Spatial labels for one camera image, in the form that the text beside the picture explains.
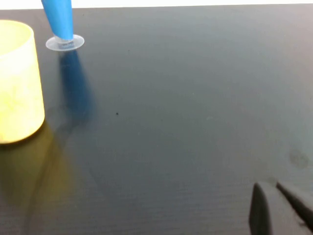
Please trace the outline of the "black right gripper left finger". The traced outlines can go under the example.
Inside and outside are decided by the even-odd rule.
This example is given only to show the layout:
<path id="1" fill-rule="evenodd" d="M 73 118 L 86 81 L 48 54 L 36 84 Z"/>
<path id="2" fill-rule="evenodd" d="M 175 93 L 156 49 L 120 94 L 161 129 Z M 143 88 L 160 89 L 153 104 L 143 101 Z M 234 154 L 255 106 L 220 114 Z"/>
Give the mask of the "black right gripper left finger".
<path id="1" fill-rule="evenodd" d="M 265 183 L 257 182 L 253 186 L 248 224 L 251 235 L 271 234 L 269 205 Z"/>

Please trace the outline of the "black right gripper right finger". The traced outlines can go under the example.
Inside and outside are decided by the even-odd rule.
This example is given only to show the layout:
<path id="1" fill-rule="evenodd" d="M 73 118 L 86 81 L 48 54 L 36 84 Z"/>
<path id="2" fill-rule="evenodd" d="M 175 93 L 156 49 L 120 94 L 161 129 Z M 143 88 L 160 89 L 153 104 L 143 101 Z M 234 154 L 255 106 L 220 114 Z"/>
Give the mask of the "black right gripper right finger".
<path id="1" fill-rule="evenodd" d="M 306 227 L 313 232 L 313 195 L 286 182 L 278 181 L 276 187 L 304 221 Z"/>

